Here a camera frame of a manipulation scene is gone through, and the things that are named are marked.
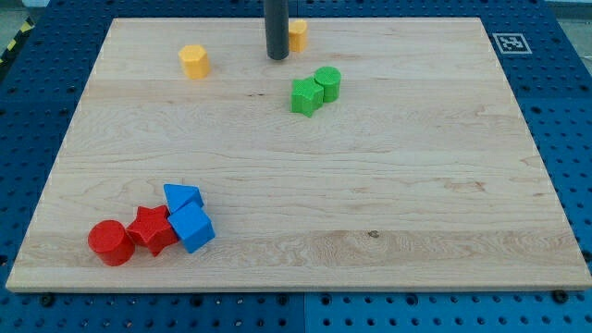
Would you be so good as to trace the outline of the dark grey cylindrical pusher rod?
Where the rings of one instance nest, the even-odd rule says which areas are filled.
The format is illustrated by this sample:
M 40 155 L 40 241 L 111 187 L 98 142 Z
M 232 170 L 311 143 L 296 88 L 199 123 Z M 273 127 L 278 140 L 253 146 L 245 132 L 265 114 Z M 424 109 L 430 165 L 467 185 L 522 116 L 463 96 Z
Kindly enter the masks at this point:
M 289 49 L 289 1 L 265 0 L 265 41 L 266 52 L 273 60 L 283 60 Z

